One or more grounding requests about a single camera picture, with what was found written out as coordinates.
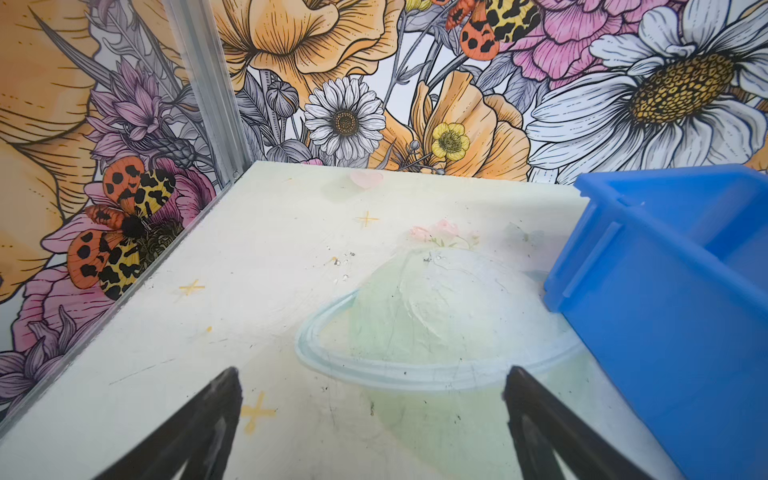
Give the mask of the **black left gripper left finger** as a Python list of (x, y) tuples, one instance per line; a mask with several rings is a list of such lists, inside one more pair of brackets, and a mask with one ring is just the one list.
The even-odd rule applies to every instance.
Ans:
[(239, 372), (223, 370), (99, 479), (221, 479), (239, 422)]

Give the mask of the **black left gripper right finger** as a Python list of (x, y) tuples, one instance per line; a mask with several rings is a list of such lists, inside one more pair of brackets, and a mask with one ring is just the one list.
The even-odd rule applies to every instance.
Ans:
[(578, 479), (649, 477), (524, 368), (511, 368), (503, 399), (525, 479), (562, 479), (561, 463)]

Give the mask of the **blue plastic bin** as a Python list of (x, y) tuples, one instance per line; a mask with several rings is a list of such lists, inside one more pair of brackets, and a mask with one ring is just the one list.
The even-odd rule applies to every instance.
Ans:
[(690, 479), (767, 475), (767, 177), (742, 165), (590, 173), (545, 282)]

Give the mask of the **aluminium corner post left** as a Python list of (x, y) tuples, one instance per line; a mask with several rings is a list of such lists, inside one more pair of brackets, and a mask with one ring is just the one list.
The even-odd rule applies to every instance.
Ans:
[(251, 165), (251, 152), (227, 72), (221, 38), (208, 1), (169, 0), (169, 22), (201, 111), (223, 188)]

